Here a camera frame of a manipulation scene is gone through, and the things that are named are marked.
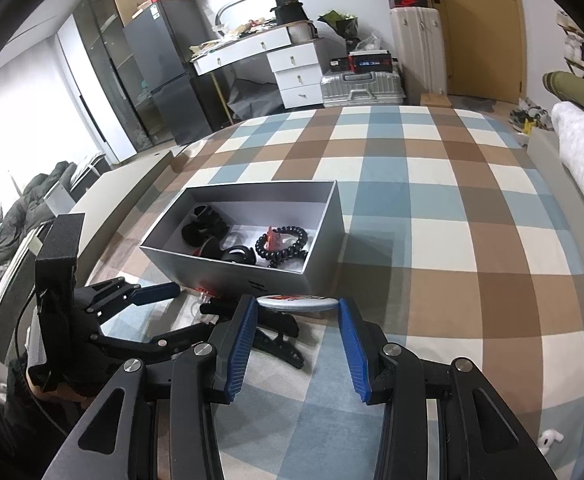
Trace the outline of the left hand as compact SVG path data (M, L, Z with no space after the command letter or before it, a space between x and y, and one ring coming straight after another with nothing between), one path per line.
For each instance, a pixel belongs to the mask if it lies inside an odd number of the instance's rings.
M25 375L27 380L28 388L30 392L36 396L40 401L45 402L73 402L79 403L82 408L88 408L92 403L94 398L89 398L89 396L81 396L76 391L74 391L70 386L65 384L59 384L54 390L45 390L30 379L30 374Z

